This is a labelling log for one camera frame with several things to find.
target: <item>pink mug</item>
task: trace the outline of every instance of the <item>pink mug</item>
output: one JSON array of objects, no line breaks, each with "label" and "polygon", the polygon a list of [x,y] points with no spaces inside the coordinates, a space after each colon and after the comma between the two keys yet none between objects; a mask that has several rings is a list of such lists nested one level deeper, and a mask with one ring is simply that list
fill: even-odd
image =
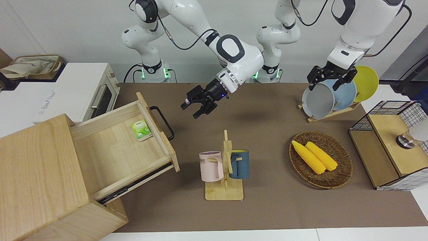
[{"label": "pink mug", "polygon": [[223,179],[223,161],[221,152],[207,151],[199,153],[202,181],[213,182]]}]

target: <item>green tea packet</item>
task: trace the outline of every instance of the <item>green tea packet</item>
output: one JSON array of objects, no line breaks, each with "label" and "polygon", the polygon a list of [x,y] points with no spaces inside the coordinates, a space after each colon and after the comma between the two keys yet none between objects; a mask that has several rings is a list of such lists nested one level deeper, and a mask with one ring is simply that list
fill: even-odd
[{"label": "green tea packet", "polygon": [[131,125],[137,139],[142,142],[152,136],[152,131],[144,119],[139,120]]}]

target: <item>wicker basket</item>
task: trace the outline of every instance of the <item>wicker basket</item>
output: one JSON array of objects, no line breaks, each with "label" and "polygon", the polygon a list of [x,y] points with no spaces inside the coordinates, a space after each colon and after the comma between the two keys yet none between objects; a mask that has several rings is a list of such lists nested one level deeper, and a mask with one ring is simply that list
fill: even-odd
[{"label": "wicker basket", "polygon": [[291,163],[297,173],[310,184],[324,189],[332,189],[345,185],[351,178],[353,170],[351,158],[345,148],[333,137],[317,131],[306,131],[295,136],[293,140],[302,145],[309,141],[315,143],[338,164],[335,170],[331,172],[326,170],[323,174],[318,175],[303,161],[293,145],[290,144]]}]

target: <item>white bowl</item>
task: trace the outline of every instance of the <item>white bowl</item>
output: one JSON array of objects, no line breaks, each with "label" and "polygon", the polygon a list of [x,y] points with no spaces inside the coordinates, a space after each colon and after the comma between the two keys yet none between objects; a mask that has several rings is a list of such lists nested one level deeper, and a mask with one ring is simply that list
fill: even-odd
[{"label": "white bowl", "polygon": [[314,119],[326,117],[335,102],[333,90],[323,83],[317,84],[312,91],[306,88],[302,96],[302,107],[306,115]]}]

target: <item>wooden mug holder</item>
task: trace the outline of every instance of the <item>wooden mug holder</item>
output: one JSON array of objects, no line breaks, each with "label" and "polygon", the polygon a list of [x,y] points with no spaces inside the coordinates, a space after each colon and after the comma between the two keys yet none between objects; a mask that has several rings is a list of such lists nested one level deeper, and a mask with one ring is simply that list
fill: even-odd
[{"label": "wooden mug holder", "polygon": [[[320,119],[315,119],[314,118],[314,116],[310,116],[309,118],[308,118],[308,122],[309,123],[312,123],[312,122],[316,122],[316,121],[320,121],[320,120],[324,120],[324,119],[327,119],[327,118],[330,118],[330,117],[333,117],[333,116],[337,116],[337,115],[339,115],[339,114],[343,114],[343,113],[346,113],[346,112],[350,112],[350,111],[353,111],[353,110],[355,110],[355,108],[358,106],[358,105],[360,105],[360,103],[361,102],[354,102],[354,103],[352,103],[349,107],[347,107],[346,109],[343,109],[343,110],[340,110],[340,111],[331,111],[326,117],[324,117],[324,118],[320,118]],[[334,107],[336,107],[337,106],[337,104],[339,104],[339,101],[336,101],[336,103],[334,104],[334,106],[333,106],[333,108]],[[303,109],[303,101],[301,102],[301,104],[299,104],[299,105],[297,105],[297,108],[298,109]]]},{"label": "wooden mug holder", "polygon": [[220,181],[205,182],[205,199],[206,200],[243,200],[244,188],[242,179],[233,179],[229,174],[233,173],[232,163],[230,160],[232,154],[232,141],[228,139],[227,130],[224,130],[223,141],[223,174],[224,178]]}]

